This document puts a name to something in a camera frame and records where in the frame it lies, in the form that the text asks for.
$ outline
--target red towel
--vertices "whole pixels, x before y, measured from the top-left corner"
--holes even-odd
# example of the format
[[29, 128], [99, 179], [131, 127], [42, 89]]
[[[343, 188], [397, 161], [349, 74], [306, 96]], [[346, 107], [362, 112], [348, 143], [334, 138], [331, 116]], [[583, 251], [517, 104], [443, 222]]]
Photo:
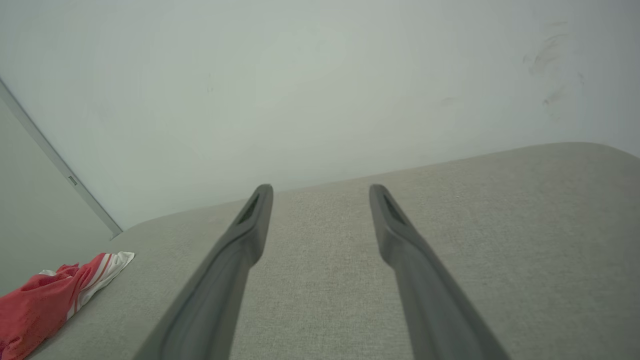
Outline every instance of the red towel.
[[34, 275], [23, 287], [0, 297], [0, 359], [27, 357], [132, 258], [131, 252], [102, 253], [80, 268], [63, 265], [55, 274]]

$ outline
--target gray sofa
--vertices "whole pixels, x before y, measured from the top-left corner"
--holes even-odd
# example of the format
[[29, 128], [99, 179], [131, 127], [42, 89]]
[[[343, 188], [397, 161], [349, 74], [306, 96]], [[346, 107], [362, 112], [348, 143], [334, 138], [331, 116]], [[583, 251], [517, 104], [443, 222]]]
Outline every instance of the gray sofa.
[[[412, 358], [374, 235], [373, 183], [391, 191], [513, 359], [640, 359], [640, 159], [592, 143], [276, 187], [232, 359]], [[135, 260], [32, 358], [132, 358], [243, 204], [157, 218], [106, 244]]]

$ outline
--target white wall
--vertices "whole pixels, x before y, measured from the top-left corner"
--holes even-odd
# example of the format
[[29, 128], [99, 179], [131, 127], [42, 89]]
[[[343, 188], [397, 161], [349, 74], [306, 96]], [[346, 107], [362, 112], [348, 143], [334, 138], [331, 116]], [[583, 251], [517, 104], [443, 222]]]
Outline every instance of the white wall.
[[91, 261], [110, 238], [0, 99], [0, 296], [43, 269]]
[[635, 0], [5, 0], [0, 76], [123, 227], [525, 145], [640, 156]]

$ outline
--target towel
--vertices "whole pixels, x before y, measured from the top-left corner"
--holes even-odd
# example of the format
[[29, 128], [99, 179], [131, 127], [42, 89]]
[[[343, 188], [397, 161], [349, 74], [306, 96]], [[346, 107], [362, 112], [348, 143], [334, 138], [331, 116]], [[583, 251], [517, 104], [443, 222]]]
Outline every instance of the towel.
[[42, 270], [21, 288], [0, 297], [0, 360], [22, 360], [54, 336], [96, 291], [133, 260], [134, 253], [102, 253], [78, 267]]

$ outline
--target cloth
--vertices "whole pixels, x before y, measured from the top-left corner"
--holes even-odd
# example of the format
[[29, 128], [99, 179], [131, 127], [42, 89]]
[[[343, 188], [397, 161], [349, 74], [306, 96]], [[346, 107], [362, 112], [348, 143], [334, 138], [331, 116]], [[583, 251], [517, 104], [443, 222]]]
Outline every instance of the cloth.
[[43, 270], [21, 288], [0, 298], [0, 359], [21, 360], [54, 336], [96, 291], [107, 286], [133, 260], [134, 253], [102, 253], [78, 267]]

